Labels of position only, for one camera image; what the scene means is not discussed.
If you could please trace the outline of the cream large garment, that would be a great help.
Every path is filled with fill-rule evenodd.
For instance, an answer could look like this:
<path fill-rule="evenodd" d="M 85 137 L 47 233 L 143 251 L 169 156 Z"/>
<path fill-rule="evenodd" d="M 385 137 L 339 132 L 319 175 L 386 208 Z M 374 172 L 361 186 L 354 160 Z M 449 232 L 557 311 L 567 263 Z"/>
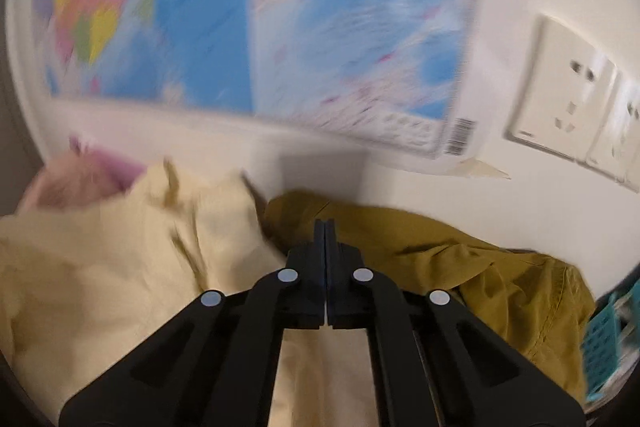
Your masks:
<path fill-rule="evenodd" d="M 207 289 L 233 295 L 284 265 L 242 176 L 169 164 L 96 204 L 1 221 L 1 350 L 50 421 Z"/>

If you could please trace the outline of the peach pink garment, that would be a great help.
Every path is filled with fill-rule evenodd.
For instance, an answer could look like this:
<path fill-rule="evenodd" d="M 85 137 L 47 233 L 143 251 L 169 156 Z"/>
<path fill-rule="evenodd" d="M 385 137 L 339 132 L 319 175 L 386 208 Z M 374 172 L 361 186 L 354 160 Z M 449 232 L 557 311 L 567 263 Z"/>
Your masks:
<path fill-rule="evenodd" d="M 26 188 L 16 212 L 80 208 L 123 191 L 122 184 L 96 156 L 68 150 L 38 171 Z"/>

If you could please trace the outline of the colourful wall map poster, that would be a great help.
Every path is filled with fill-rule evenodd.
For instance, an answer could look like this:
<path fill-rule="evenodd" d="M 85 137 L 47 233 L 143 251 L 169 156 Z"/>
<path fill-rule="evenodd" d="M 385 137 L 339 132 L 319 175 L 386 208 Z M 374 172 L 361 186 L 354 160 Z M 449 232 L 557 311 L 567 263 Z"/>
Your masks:
<path fill-rule="evenodd" d="M 54 95 L 222 110 L 462 155 L 475 0 L 32 0 Z"/>

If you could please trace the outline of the pink bed sheet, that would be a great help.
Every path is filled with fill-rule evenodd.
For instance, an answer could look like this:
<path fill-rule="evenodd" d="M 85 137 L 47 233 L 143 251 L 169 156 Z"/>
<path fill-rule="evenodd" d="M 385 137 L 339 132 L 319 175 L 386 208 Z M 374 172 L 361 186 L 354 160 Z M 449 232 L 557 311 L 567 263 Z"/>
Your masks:
<path fill-rule="evenodd" d="M 78 154 L 91 157 L 114 180 L 122 191 L 127 191 L 148 170 L 144 164 L 119 154 L 108 147 L 103 147 L 79 135 L 68 138 L 70 149 Z"/>

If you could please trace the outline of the white wall socket plate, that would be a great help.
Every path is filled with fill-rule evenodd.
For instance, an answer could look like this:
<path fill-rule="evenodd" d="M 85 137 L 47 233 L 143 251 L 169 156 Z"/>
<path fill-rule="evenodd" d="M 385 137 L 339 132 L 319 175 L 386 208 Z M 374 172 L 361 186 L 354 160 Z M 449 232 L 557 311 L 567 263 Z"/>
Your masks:
<path fill-rule="evenodd" d="M 584 161 L 604 121 L 616 75 L 604 52 L 544 17 L 510 138 Z"/>

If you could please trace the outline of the olive green jacket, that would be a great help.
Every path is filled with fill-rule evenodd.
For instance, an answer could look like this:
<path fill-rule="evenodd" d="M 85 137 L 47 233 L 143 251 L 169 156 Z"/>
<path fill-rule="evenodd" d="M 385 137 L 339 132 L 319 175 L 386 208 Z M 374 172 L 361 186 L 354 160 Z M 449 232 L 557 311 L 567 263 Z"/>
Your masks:
<path fill-rule="evenodd" d="M 446 289 L 579 403 L 587 396 L 582 340 L 596 309 L 582 273 L 535 251 L 508 251 L 440 221 L 294 191 L 271 199 L 262 228 L 280 251 L 309 241 L 316 221 L 400 288 Z"/>

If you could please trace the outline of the teal plastic basket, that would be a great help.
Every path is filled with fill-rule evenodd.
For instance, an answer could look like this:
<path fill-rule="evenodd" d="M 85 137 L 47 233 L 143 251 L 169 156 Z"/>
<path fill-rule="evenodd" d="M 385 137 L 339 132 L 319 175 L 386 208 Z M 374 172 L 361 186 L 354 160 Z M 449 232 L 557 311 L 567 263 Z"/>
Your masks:
<path fill-rule="evenodd" d="M 582 358 L 593 409 L 619 392 L 639 363 L 639 282 L 626 294 L 612 293 L 591 317 Z"/>

